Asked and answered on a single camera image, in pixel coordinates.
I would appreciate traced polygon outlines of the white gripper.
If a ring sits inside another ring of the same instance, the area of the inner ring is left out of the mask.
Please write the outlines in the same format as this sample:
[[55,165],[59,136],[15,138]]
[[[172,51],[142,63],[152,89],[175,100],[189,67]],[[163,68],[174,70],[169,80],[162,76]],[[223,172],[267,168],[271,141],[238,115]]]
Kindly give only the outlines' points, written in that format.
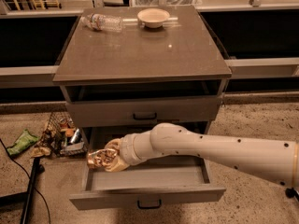
[[120,172],[129,165],[138,165],[153,157],[153,149],[150,143],[150,133],[132,133],[125,135],[122,139],[110,140],[105,148],[120,150],[120,156],[105,159],[105,170],[107,172]]

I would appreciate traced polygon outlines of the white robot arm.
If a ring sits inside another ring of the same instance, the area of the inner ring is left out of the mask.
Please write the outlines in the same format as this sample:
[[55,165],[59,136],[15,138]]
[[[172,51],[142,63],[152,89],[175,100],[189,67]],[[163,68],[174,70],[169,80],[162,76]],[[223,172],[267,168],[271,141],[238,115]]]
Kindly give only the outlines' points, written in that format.
[[106,147],[117,150],[112,163],[116,172],[164,156],[190,155],[289,188],[299,187],[299,144],[293,141],[204,135],[161,123],[147,132],[113,139]]

